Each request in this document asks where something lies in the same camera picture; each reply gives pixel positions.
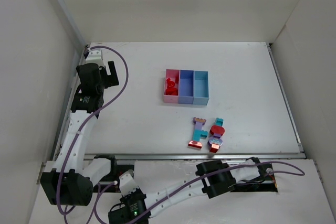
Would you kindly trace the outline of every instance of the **light blue compartment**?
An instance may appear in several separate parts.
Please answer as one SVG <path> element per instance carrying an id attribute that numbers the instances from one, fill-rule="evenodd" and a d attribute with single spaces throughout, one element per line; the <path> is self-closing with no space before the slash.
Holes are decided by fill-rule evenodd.
<path id="1" fill-rule="evenodd" d="M 195 71 L 194 73 L 194 103 L 195 105 L 207 105 L 209 101 L 209 78 L 207 71 Z"/>
<path id="2" fill-rule="evenodd" d="M 178 103 L 193 104 L 194 102 L 194 71 L 180 70 L 180 84 L 178 85 Z"/>

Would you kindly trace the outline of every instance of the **white panel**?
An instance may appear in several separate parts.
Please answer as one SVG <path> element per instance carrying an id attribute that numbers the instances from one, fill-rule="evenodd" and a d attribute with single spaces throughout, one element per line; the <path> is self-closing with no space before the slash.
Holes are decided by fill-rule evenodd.
<path id="1" fill-rule="evenodd" d="M 85 40 L 273 42 L 298 0 L 65 0 Z"/>
<path id="2" fill-rule="evenodd" d="M 273 46 L 302 144 L 336 213 L 336 5 L 300 0 Z"/>
<path id="3" fill-rule="evenodd" d="M 0 217 L 26 223 L 74 47 L 49 0 L 0 0 Z"/>
<path id="4" fill-rule="evenodd" d="M 129 65 L 129 84 L 115 103 L 103 110 L 86 153 L 209 153 L 187 148 L 193 117 L 224 119 L 224 144 L 218 153 L 297 153 L 296 137 L 265 43 L 106 43 Z M 104 62 L 115 60 L 120 85 L 105 91 L 105 102 L 125 80 L 122 61 L 103 50 Z M 163 103 L 165 71 L 209 71 L 208 106 Z"/>
<path id="5" fill-rule="evenodd" d="M 290 160 L 306 173 L 305 177 L 276 175 L 279 193 L 226 193 L 208 199 L 206 196 L 186 200 L 150 220 L 150 224 L 335 224 L 326 195 L 311 160 Z M 195 162 L 136 162 L 135 179 L 148 193 L 173 185 L 196 171 Z M 275 170 L 293 171 L 275 164 Z M 98 214 L 108 222 L 107 213 L 119 202 L 120 194 L 104 194 L 98 203 Z M 94 200 L 88 207 L 76 207 L 68 216 L 73 224 L 86 223 Z M 59 224 L 63 216 L 49 204 L 40 187 L 30 224 Z M 90 223 L 98 224 L 93 217 Z"/>

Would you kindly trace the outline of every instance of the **teal block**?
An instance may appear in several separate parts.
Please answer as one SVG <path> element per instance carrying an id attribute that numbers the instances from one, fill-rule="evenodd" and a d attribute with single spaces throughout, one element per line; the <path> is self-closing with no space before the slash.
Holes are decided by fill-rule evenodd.
<path id="1" fill-rule="evenodd" d="M 216 118 L 215 125 L 222 127 L 224 123 L 224 120 L 221 118 Z"/>
<path id="2" fill-rule="evenodd" d="M 193 135 L 193 141 L 199 142 L 201 137 L 206 138 L 208 136 L 207 131 L 195 130 Z"/>

